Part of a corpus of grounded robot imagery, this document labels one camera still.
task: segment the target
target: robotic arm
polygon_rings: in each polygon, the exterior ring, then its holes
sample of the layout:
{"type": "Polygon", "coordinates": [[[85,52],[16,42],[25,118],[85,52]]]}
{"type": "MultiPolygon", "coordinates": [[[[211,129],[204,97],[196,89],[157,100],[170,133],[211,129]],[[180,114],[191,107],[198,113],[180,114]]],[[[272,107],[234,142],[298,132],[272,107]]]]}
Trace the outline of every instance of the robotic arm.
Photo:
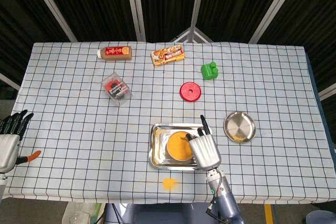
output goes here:
{"type": "Polygon", "coordinates": [[[7,184],[5,174],[10,172],[15,165],[30,162],[41,153],[41,151],[36,151],[31,156],[18,157],[20,142],[29,120],[34,115],[31,113],[23,118],[27,112],[24,110],[8,116],[0,124],[0,203],[7,184]]]}
{"type": "Polygon", "coordinates": [[[206,180],[214,192],[214,197],[206,213],[222,223],[227,223],[218,219],[217,216],[211,212],[212,206],[216,202],[221,217],[230,219],[232,224],[246,224],[241,216],[224,172],[218,170],[222,158],[203,115],[201,115],[201,120],[205,135],[202,129],[198,128],[198,137],[187,134],[187,138],[195,161],[201,170],[207,171],[206,180]]]}

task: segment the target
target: yellow stripe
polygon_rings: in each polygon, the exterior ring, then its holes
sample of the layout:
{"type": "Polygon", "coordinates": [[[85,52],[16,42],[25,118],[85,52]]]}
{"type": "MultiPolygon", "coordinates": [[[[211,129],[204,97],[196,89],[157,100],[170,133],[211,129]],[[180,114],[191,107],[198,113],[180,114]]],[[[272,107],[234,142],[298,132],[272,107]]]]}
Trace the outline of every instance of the yellow stripe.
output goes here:
{"type": "Polygon", "coordinates": [[[272,207],[270,204],[265,204],[265,218],[266,218],[266,224],[273,224],[273,218],[272,218],[272,207]]]}

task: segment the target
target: red lid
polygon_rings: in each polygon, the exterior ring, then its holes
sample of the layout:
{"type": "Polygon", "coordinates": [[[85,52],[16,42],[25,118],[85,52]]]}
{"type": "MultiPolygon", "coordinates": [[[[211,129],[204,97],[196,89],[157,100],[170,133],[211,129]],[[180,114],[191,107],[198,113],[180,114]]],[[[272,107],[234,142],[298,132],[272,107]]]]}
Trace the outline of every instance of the red lid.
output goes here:
{"type": "Polygon", "coordinates": [[[180,88],[180,95],[183,100],[194,102],[201,97],[201,88],[195,82],[186,82],[180,88]]]}

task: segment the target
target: brown bottle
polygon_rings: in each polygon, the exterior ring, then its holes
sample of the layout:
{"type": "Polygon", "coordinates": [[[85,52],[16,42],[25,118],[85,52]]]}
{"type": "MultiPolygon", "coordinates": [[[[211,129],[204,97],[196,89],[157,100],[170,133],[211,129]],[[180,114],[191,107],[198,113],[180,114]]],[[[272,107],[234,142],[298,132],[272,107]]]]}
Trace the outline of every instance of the brown bottle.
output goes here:
{"type": "Polygon", "coordinates": [[[104,47],[98,49],[97,56],[99,59],[104,60],[131,60],[132,48],[131,47],[104,47]]]}

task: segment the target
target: floor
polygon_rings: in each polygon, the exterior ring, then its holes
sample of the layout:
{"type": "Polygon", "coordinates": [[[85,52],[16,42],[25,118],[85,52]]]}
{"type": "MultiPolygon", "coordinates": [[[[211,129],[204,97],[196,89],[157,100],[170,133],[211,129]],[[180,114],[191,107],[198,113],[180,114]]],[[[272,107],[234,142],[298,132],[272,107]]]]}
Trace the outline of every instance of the floor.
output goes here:
{"type": "MultiPolygon", "coordinates": [[[[14,100],[0,100],[0,119],[10,115],[14,100]]],[[[67,202],[7,198],[0,205],[0,223],[59,224],[62,221],[67,202]]],[[[240,204],[244,218],[249,224],[264,224],[263,205],[240,204]]],[[[336,209],[336,201],[318,205],[276,205],[273,211],[274,223],[302,224],[305,216],[314,210],[336,209]]]]}

